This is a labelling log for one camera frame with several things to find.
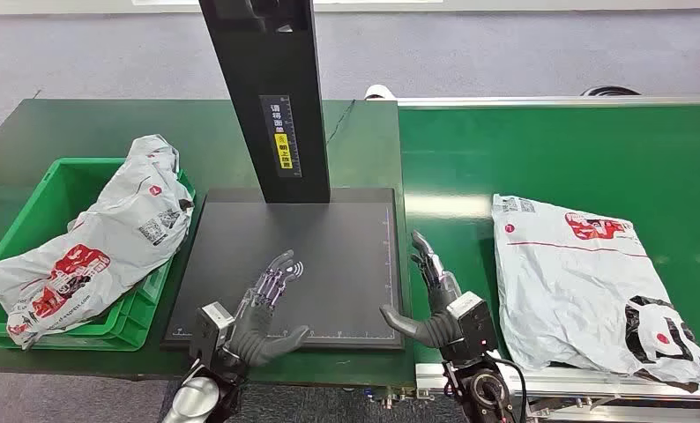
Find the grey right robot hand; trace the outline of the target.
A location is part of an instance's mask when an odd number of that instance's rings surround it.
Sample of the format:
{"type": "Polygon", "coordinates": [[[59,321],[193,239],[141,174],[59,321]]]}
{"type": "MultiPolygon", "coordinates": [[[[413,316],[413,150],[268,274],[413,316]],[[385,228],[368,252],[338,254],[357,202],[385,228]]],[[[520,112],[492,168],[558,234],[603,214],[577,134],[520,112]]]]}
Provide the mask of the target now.
{"type": "Polygon", "coordinates": [[[413,230],[412,245],[416,250],[411,259],[418,265],[428,290],[430,317],[423,321],[401,315],[392,305],[384,304],[380,312],[386,323],[399,332],[431,348],[443,348],[461,337],[454,319],[447,311],[461,295],[454,274],[443,267],[443,262],[425,237],[413,230]]]}

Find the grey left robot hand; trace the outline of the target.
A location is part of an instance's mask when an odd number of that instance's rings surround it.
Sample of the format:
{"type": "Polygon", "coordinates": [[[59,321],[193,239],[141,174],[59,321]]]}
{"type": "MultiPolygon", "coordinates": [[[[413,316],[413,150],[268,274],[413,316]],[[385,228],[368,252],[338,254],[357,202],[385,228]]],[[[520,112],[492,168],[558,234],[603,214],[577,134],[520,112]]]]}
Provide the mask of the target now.
{"type": "Polygon", "coordinates": [[[283,338],[269,338],[278,299],[287,285],[298,277],[289,268],[294,252],[286,250],[276,256],[249,288],[235,312],[235,326],[227,349],[249,367],[261,367],[270,361],[300,348],[309,335],[309,327],[301,325],[283,338]]]}

